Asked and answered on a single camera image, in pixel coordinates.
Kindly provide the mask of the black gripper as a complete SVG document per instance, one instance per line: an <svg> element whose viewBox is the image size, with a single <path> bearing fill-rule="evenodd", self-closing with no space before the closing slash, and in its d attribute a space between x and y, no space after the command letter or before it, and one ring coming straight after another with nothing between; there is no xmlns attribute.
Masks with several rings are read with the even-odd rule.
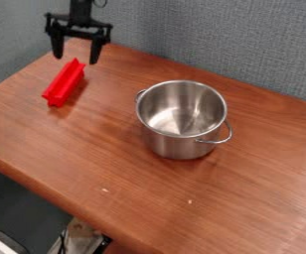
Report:
<svg viewBox="0 0 306 254"><path fill-rule="evenodd" d="M65 36L91 39L89 63L98 61L103 43L110 42L113 26L94 20L89 15L46 13L46 33L51 38L53 52L57 59L63 56ZM97 28L94 33L78 31L75 27Z"/></svg>

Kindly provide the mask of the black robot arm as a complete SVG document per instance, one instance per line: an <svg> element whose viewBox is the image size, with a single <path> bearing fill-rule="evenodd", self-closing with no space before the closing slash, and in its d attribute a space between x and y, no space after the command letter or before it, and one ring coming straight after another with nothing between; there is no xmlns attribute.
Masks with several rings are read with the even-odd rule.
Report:
<svg viewBox="0 0 306 254"><path fill-rule="evenodd" d="M75 37L91 41L89 63L97 63L102 46L110 42L113 26L91 18L94 4L95 0L70 0L67 14L45 14L45 31L51 39L53 53L57 59L63 56L65 37Z"/></svg>

